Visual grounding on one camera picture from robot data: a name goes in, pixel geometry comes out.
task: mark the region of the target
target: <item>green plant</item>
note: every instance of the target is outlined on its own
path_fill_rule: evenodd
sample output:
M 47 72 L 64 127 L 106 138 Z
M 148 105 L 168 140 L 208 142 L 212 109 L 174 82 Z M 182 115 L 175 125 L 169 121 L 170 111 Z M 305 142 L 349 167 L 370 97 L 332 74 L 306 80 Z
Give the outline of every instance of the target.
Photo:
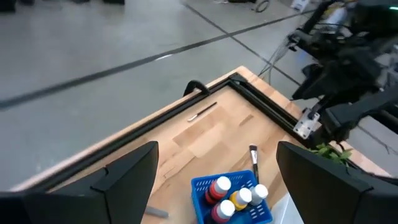
M 310 152 L 322 156 L 326 159 L 330 159 L 335 163 L 343 164 L 347 166 L 347 161 L 352 155 L 351 151 L 353 149 L 347 149 L 341 154 L 337 154 L 333 147 L 326 145 L 325 143 L 317 145 L 317 149 L 309 149 Z

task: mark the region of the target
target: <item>blue crate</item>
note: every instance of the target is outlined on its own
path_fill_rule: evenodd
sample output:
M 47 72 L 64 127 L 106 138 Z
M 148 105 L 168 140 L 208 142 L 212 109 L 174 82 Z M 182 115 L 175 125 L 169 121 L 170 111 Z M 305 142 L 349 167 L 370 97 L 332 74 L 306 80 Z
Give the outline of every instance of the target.
M 250 188 L 257 185 L 256 178 L 251 170 L 229 172 L 225 174 L 210 175 L 206 177 L 197 177 L 191 180 L 192 185 L 192 201 L 195 207 L 198 224 L 204 224 L 204 218 L 209 214 L 212 205 L 208 205 L 204 199 L 206 189 L 211 183 L 221 176 L 226 176 L 231 181 L 231 189 L 226 196 L 228 197 L 235 191 L 242 187 Z M 233 224 L 260 224 L 269 223 L 272 221 L 271 212 L 267 203 L 263 201 L 260 205 L 252 208 L 245 208 L 243 211 L 236 212 L 227 223 Z

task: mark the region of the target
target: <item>black metal frame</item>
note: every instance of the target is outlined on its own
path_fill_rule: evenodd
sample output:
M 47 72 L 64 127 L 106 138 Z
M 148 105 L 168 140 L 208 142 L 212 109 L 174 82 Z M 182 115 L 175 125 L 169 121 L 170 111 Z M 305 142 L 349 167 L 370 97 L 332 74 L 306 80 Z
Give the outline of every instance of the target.
M 189 85 L 185 90 L 184 95 L 192 92 L 197 85 L 203 87 L 200 82 L 195 81 L 196 85 Z M 86 169 L 88 166 L 94 164 L 95 162 L 101 160 L 102 158 L 110 155 L 111 153 L 117 151 L 121 147 L 125 146 L 129 142 L 139 138 L 146 132 L 154 129 L 158 125 L 166 122 L 170 118 L 178 115 L 185 109 L 193 106 L 195 103 L 205 99 L 207 96 L 215 93 L 216 91 L 229 86 L 241 96 L 243 96 L 246 100 L 248 100 L 251 104 L 253 104 L 257 109 L 263 112 L 266 116 L 268 116 L 273 122 L 278 124 L 284 131 L 289 133 L 293 138 L 295 138 L 299 143 L 301 143 L 305 147 L 314 147 L 314 140 L 312 139 L 302 139 L 297 133 L 293 131 L 294 126 L 298 122 L 296 118 L 294 118 L 290 113 L 288 113 L 285 109 L 281 108 L 277 103 L 268 98 L 265 94 L 260 92 L 256 87 L 252 86 L 243 76 L 238 73 L 234 73 L 230 75 L 228 78 L 220 81 L 219 83 L 209 87 L 206 91 L 200 92 L 195 96 L 179 103 L 173 108 L 163 112 L 162 114 L 152 118 L 146 123 L 140 125 L 139 127 L 129 131 L 124 134 L 120 138 L 109 142 L 107 145 L 103 146 L 101 149 L 97 150 L 95 153 L 92 153 L 79 161 L 76 161 L 71 166 L 61 170 L 58 173 L 55 173 L 51 177 L 39 182 L 38 184 L 32 186 L 28 190 L 33 191 L 48 191 L 51 188 L 61 184 L 63 181 L 66 181 L 73 175 L 78 172 Z M 360 169 L 353 162 L 349 161 L 349 165 Z

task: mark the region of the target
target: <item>paint bottle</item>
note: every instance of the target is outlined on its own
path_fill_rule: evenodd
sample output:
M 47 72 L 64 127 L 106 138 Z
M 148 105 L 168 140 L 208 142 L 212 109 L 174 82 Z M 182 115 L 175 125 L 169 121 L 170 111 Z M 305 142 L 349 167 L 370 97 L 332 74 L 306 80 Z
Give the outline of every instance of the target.
M 233 192 L 229 199 L 234 203 L 235 210 L 240 211 L 246 208 L 248 203 L 251 202 L 251 191 L 244 187 L 241 190 Z
M 211 209 L 205 220 L 205 224 L 226 223 L 234 213 L 234 204 L 230 200 L 223 200 Z
M 231 181 L 227 177 L 219 177 L 216 181 L 211 183 L 210 187 L 205 192 L 205 200 L 210 205 L 219 202 L 231 188 Z
M 257 184 L 255 187 L 250 188 L 252 200 L 251 205 L 256 206 L 268 196 L 268 189 L 262 184 Z

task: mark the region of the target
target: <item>gray object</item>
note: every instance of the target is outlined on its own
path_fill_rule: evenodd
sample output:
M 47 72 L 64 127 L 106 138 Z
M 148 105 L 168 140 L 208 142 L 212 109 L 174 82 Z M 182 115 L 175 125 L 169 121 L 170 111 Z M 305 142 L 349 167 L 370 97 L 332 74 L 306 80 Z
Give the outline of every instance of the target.
M 394 45 L 391 49 L 389 63 L 382 72 L 383 74 L 380 76 L 378 82 L 382 85 L 383 89 L 392 87 L 398 83 L 398 45 Z
M 151 207 L 151 206 L 147 206 L 147 208 L 145 209 L 145 214 L 148 215 L 153 215 L 156 217 L 160 217 L 160 218 L 167 218 L 169 217 L 169 214 L 163 210 Z
M 308 118 L 308 114 L 311 112 L 310 108 L 305 109 L 303 116 L 299 119 L 293 131 L 300 135 L 302 138 L 307 139 L 312 131 L 315 130 L 315 125 L 319 120 L 319 114 L 315 113 L 313 119 Z

